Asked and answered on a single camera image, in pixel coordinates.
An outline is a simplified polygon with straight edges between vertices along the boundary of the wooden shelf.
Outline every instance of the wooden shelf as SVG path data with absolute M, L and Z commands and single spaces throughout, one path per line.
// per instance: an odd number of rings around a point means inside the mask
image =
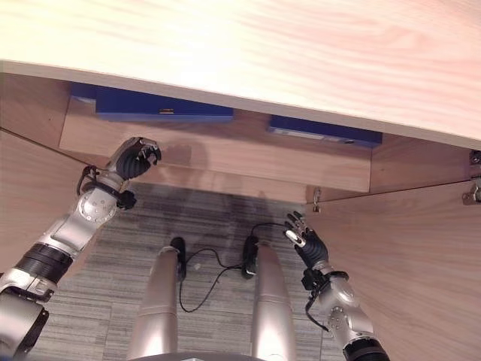
M 94 105 L 72 99 L 60 140 L 63 150 L 110 156 L 141 135 L 161 146 L 167 165 L 294 184 L 367 192 L 371 150 L 266 132 L 265 114 L 239 111 L 229 124 L 112 123 Z
M 9 1 L 0 68 L 481 149 L 480 18 L 478 0 Z

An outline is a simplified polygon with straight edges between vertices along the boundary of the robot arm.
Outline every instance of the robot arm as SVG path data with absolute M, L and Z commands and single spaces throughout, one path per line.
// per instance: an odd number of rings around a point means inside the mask
M 371 320 L 347 282 L 347 273 L 337 272 L 329 265 L 327 247 L 307 226 L 301 214 L 293 212 L 287 217 L 285 235 L 307 267 L 302 279 L 304 288 L 311 291 L 306 305 L 307 316 L 318 324 L 309 315 L 309 309 L 319 298 L 319 305 L 322 312 L 328 314 L 328 319 L 326 326 L 318 325 L 333 334 L 347 361 L 389 361 L 374 336 Z
M 38 302 L 49 301 L 59 280 L 116 209 L 134 206 L 134 194 L 122 192 L 127 181 L 160 159 L 156 142 L 137 137 L 120 146 L 105 170 L 84 169 L 74 210 L 58 219 L 0 278 L 0 356 L 19 357 L 32 349 L 49 315 Z M 83 185 L 86 178 L 90 182 Z

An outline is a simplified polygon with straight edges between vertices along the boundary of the robotic hand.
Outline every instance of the robotic hand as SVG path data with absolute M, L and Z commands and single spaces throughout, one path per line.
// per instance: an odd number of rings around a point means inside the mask
M 389 361 L 386 352 L 374 336 L 368 316 L 359 306 L 354 291 L 347 283 L 346 272 L 335 271 L 329 265 L 328 250 L 315 231 L 310 229 L 298 212 L 288 214 L 285 236 L 304 261 L 302 284 L 311 291 L 306 315 L 316 325 L 332 332 L 347 361 Z M 329 314 L 327 326 L 315 321 L 309 309 L 319 297 L 324 313 Z
M 89 165 L 83 170 L 75 209 L 57 220 L 0 278 L 0 357 L 17 358 L 32 349 L 49 317 L 38 302 L 49 301 L 60 278 L 116 209 L 134 206 L 134 194 L 122 192 L 127 181 L 160 159 L 156 142 L 136 137 L 120 146 L 105 169 Z M 83 185 L 86 178 L 90 182 Z

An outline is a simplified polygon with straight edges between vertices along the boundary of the gray carpet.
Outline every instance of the gray carpet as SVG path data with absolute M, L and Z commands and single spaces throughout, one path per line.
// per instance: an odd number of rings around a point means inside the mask
M 135 314 L 147 285 L 150 266 L 174 236 L 187 252 L 202 247 L 219 251 L 224 264 L 240 262 L 252 225 L 283 223 L 301 205 L 207 193 L 150 184 L 133 186 L 138 203 L 121 211 L 101 231 L 84 269 L 60 282 L 47 304 L 50 319 L 29 359 L 120 361 L 126 358 Z M 261 228 L 257 236 L 272 241 L 283 265 L 295 310 L 298 360 L 344 360 L 327 332 L 304 315 L 307 291 L 300 279 L 302 261 L 279 228 Z M 188 267 L 183 295 L 187 308 L 207 292 L 219 266 L 210 254 Z M 178 307 L 179 349 L 250 353 L 250 324 L 255 281 L 228 271 L 204 307 L 193 314 Z

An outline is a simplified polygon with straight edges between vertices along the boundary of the silver robot leg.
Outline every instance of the silver robot leg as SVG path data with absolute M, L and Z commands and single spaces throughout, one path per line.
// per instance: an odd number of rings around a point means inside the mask
M 295 361 L 292 306 L 275 251 L 259 242 L 254 300 L 252 356 L 267 361 Z
M 176 281 L 177 250 L 164 247 L 150 272 L 127 360 L 177 352 Z

